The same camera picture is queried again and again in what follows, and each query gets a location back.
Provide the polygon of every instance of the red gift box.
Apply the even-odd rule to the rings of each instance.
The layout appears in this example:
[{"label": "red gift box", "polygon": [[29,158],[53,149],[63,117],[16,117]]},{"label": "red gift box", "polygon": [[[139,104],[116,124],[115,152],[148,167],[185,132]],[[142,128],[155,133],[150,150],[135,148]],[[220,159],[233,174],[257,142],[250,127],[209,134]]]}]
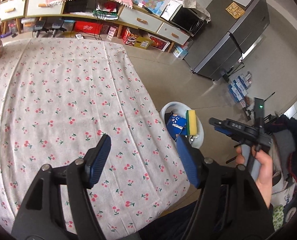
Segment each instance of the red gift box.
[{"label": "red gift box", "polygon": [[103,25],[99,23],[77,21],[74,26],[74,31],[90,34],[100,34],[102,26]]}]

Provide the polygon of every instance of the human hand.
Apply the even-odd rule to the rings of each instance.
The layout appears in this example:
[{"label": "human hand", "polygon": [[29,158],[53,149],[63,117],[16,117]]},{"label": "human hand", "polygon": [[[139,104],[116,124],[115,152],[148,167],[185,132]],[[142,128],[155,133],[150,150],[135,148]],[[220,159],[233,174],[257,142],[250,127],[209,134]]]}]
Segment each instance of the human hand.
[{"label": "human hand", "polygon": [[[245,158],[242,155],[242,148],[239,146],[236,148],[237,157],[236,164],[244,164]],[[252,148],[252,155],[259,161],[261,168],[259,170],[258,178],[256,180],[256,186],[261,193],[267,208],[269,208],[272,197],[272,177],[273,177],[273,160],[263,150],[256,153],[254,147]]]}]

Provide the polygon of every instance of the drawer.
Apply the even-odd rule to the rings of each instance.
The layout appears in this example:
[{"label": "drawer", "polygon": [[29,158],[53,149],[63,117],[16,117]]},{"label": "drawer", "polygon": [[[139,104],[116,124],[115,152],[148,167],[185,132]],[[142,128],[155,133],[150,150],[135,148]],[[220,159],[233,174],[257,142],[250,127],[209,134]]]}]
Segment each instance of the drawer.
[{"label": "drawer", "polygon": [[31,17],[61,14],[63,5],[64,3],[58,3],[46,7],[45,0],[28,0],[26,16]]},{"label": "drawer", "polygon": [[167,23],[163,23],[157,34],[163,36],[171,41],[175,41],[178,44],[184,45],[189,36],[181,32],[178,28],[175,28]]},{"label": "drawer", "polygon": [[119,21],[138,26],[141,29],[146,29],[150,32],[156,33],[161,26],[162,21],[134,9],[124,7],[118,19]]},{"label": "drawer", "polygon": [[26,0],[9,0],[0,4],[0,18],[2,21],[24,16]]}]

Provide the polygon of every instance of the silver bolt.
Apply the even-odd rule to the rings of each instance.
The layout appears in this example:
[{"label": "silver bolt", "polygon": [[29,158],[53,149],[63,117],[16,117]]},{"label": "silver bolt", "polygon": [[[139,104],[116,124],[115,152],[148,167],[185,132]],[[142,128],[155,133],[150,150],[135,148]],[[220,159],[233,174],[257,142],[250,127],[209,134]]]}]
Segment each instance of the silver bolt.
[{"label": "silver bolt", "polygon": [[206,157],[206,158],[204,159],[204,162],[205,162],[206,164],[211,164],[211,163],[213,162],[213,159],[210,158],[210,157]]},{"label": "silver bolt", "polygon": [[49,168],[50,168],[50,165],[49,164],[44,164],[42,166],[42,171],[47,171]]},{"label": "silver bolt", "polygon": [[75,164],[76,165],[81,165],[83,163],[84,163],[84,160],[83,159],[77,159],[77,160],[75,160]]},{"label": "silver bolt", "polygon": [[238,164],[237,165],[237,168],[240,170],[240,171],[245,171],[246,167],[243,165],[243,164]]}]

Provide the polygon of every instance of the tablecloth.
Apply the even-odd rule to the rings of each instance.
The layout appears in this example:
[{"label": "tablecloth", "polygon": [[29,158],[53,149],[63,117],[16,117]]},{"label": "tablecloth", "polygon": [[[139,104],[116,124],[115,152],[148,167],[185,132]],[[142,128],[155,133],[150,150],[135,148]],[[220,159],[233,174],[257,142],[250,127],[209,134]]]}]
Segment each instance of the tablecloth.
[{"label": "tablecloth", "polygon": [[[88,191],[107,239],[132,234],[179,200],[189,182],[172,140],[123,46],[34,38],[0,58],[0,223],[7,231],[44,163],[63,166],[95,147],[112,149]],[[62,204],[75,232],[67,190]]]}]

